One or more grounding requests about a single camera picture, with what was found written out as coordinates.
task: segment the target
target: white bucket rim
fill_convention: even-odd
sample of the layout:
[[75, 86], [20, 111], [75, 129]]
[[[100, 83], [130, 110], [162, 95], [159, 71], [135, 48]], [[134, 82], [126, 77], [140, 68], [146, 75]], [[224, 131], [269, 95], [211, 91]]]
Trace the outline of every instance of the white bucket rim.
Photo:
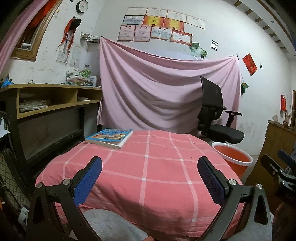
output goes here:
[[[234, 149], [236, 151], [239, 151], [240, 153], [244, 154], [249, 159], [249, 162], [239, 161], [239, 160], [233, 159], [233, 158], [231, 158], [229, 156], [226, 156], [225, 154], [218, 151], [215, 148], [216, 146], [225, 146], [225, 147], [229, 147], [231, 149]], [[222, 156], [224, 159], [226, 159], [226, 160], [228, 160], [228, 161], [230, 161], [230, 162], [232, 162], [232, 163], [234, 163], [236, 165], [248, 167], [253, 163], [253, 158], [248, 153], [246, 153], [245, 151], [243, 151], [243, 150], [241, 150], [241, 149], [239, 149], [239, 148], [237, 148], [235, 146], [232, 146], [232, 145], [229, 145], [229, 144], [226, 144], [226, 143], [222, 143], [222, 142], [213, 142], [212, 147], [216, 152], [218, 152], [220, 154], [220, 156]]]

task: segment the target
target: ceiling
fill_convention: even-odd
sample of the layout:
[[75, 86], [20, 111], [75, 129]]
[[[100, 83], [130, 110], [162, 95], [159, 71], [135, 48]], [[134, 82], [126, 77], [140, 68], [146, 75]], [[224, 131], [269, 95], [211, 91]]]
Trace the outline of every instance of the ceiling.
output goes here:
[[264, 0], [224, 0], [254, 20], [284, 52], [289, 60], [296, 60], [289, 30], [280, 16]]

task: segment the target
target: window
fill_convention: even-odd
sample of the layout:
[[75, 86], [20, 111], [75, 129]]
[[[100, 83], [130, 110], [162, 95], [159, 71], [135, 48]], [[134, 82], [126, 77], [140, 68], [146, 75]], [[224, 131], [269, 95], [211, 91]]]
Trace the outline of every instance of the window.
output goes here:
[[45, 30], [63, 0], [49, 0], [29, 23], [11, 57], [23, 60], [36, 60]]

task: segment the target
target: orange curtain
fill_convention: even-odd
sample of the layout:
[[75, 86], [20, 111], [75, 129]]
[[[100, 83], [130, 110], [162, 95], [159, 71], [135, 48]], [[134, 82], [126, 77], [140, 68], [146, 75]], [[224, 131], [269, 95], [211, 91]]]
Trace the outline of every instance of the orange curtain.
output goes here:
[[17, 47], [20, 48], [22, 46], [23, 41], [26, 38], [32, 38], [34, 35], [34, 32], [37, 28], [37, 26], [41, 23], [41, 21], [44, 19], [46, 14], [53, 8], [55, 3], [58, 0], [49, 0], [40, 10], [39, 12], [35, 15], [35, 17], [32, 19], [32, 21], [29, 23], [27, 26], [26, 30], [24, 31], [22, 38], [20, 39]]

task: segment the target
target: bolt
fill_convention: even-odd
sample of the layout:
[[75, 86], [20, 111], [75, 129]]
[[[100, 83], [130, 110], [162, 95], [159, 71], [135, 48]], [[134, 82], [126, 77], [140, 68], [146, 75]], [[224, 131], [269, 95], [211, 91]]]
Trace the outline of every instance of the bolt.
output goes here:
[[236, 180], [234, 180], [234, 179], [230, 179], [229, 183], [233, 186], [235, 186], [237, 184]]
[[36, 187], [37, 187], [37, 188], [41, 188], [42, 185], [43, 185], [43, 183], [37, 183]]
[[71, 182], [70, 179], [65, 179], [65, 180], [63, 180], [63, 184], [64, 184], [64, 185], [69, 185], [70, 182]]
[[258, 187], [259, 189], [262, 189], [263, 188], [263, 186], [260, 183], [257, 183], [256, 184], [256, 187]]

